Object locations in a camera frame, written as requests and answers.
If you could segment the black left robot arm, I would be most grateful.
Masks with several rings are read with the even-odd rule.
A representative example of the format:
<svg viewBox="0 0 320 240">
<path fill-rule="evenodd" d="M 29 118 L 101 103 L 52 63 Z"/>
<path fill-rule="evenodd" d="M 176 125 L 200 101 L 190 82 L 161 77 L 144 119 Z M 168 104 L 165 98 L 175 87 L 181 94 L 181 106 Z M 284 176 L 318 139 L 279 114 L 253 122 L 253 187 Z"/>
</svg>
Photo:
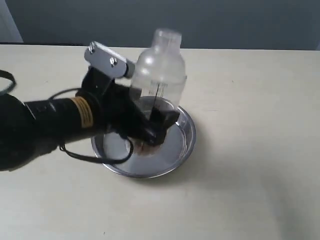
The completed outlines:
<svg viewBox="0 0 320 240">
<path fill-rule="evenodd" d="M 71 98 L 22 102 L 10 94 L 0 97 L 0 169 L 13 171 L 65 145 L 108 132 L 132 143 L 156 147 L 178 120 L 176 110 L 151 109 L 146 117 L 130 92 L 141 91 L 115 83 L 89 67 Z"/>
</svg>

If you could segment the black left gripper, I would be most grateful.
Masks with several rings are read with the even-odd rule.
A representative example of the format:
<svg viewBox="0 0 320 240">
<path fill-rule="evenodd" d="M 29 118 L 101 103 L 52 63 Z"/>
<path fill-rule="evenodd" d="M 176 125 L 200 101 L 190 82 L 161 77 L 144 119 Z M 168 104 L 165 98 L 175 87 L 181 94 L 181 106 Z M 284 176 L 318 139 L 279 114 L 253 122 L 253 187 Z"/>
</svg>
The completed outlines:
<svg viewBox="0 0 320 240">
<path fill-rule="evenodd" d="M 95 124 L 150 146 L 162 145 L 180 113 L 153 107 L 148 121 L 131 100 L 129 91 L 129 87 L 115 83 L 94 67 L 88 68 L 81 84 L 81 95 L 93 100 L 98 111 L 94 114 Z"/>
</svg>

